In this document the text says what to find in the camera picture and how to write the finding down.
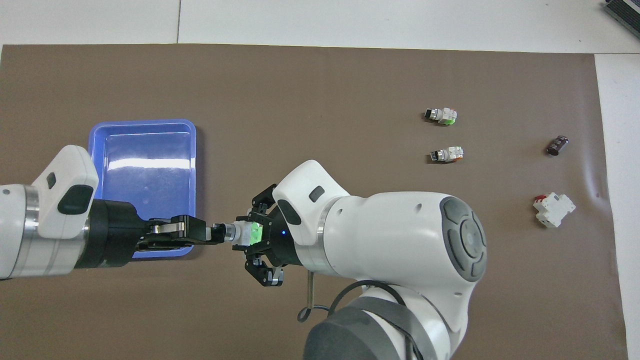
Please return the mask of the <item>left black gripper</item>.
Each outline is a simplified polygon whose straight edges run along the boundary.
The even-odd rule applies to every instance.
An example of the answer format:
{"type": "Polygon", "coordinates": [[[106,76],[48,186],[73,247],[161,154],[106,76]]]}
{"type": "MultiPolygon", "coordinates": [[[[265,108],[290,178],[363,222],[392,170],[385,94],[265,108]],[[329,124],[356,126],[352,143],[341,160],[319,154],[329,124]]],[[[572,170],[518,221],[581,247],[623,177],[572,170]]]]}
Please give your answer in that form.
{"type": "Polygon", "coordinates": [[[226,241],[226,226],[208,226],[191,215],[172,218],[138,216],[132,203],[94,199],[87,217],[85,245],[76,269],[123,267],[135,252],[166,252],[226,241]],[[147,234],[148,241],[140,241],[147,234]]]}

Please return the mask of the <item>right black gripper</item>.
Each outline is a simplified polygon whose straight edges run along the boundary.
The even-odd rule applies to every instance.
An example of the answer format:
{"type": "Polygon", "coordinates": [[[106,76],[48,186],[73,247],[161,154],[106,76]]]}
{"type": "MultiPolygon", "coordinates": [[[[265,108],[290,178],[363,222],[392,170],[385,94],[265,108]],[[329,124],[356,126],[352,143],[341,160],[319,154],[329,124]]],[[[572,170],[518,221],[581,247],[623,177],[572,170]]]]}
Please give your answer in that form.
{"type": "Polygon", "coordinates": [[[252,207],[247,215],[237,216],[237,221],[247,223],[267,223],[266,242],[269,244],[234,245],[234,251],[242,251],[245,262],[244,269],[263,287],[281,287],[284,282],[283,266],[302,263],[297,255],[294,239],[288,228],[284,215],[279,207],[267,213],[276,203],[274,189],[277,184],[266,187],[254,196],[252,207]],[[263,256],[275,267],[268,266],[263,256]]]}

